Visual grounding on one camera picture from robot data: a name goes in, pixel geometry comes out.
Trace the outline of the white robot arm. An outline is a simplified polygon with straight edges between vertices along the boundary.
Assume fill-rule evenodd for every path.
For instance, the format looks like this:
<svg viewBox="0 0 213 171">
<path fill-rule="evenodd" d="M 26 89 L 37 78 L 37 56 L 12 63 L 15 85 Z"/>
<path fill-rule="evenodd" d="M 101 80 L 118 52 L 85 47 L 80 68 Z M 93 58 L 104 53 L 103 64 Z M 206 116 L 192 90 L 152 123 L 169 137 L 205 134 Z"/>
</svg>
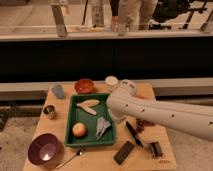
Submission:
<svg viewBox="0 0 213 171">
<path fill-rule="evenodd" d="M 132 116 L 213 141 L 212 106 L 141 99 L 136 92 L 136 84 L 125 79 L 109 94 L 106 104 L 114 121 Z"/>
</svg>

